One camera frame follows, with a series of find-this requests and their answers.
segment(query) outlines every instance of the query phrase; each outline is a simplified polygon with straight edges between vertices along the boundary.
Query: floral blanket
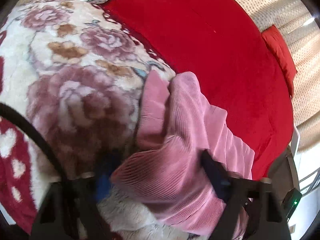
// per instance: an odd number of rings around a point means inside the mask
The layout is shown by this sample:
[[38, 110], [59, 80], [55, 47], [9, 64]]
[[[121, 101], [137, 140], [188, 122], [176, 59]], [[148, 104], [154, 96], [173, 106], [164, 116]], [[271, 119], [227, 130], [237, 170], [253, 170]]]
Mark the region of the floral blanket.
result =
[[[16, 109], [52, 146], [70, 178], [99, 155], [132, 151], [148, 72], [174, 71], [137, 33], [82, 1], [34, 0], [15, 7], [0, 30], [0, 101]], [[0, 202], [25, 231], [55, 171], [26, 135], [0, 120]], [[98, 205], [123, 239], [193, 239], [157, 222], [113, 187]]]

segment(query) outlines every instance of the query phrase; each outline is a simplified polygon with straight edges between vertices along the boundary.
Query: pink ribbed garment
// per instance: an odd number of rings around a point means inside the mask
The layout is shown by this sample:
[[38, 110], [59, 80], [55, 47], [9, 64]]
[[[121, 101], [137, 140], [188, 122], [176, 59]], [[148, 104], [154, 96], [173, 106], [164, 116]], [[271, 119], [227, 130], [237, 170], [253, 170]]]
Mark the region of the pink ribbed garment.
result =
[[[251, 179], [254, 151], [226, 126], [227, 111], [211, 106], [191, 72], [170, 83], [155, 70], [146, 80], [135, 153], [111, 180], [144, 203], [163, 223], [198, 235], [209, 235], [225, 204], [216, 197], [200, 166], [209, 149], [228, 171]], [[244, 232], [247, 216], [239, 216], [234, 237]]]

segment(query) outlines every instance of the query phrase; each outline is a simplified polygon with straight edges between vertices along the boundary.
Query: black cable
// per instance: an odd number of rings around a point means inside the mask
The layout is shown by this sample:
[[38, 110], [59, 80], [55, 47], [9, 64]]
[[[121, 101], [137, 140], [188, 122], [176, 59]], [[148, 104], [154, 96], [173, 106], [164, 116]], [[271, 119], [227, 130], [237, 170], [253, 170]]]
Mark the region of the black cable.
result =
[[4, 119], [8, 120], [18, 128], [20, 128], [26, 135], [28, 135], [38, 147], [43, 151], [48, 160], [52, 163], [55, 170], [61, 176], [62, 186], [66, 186], [68, 188], [69, 180], [67, 178], [67, 174], [61, 166], [58, 159], [55, 157], [51, 147], [44, 140], [41, 134], [30, 124], [21, 114], [19, 114], [16, 110], [7, 106], [3, 103], [0, 103], [0, 116]]

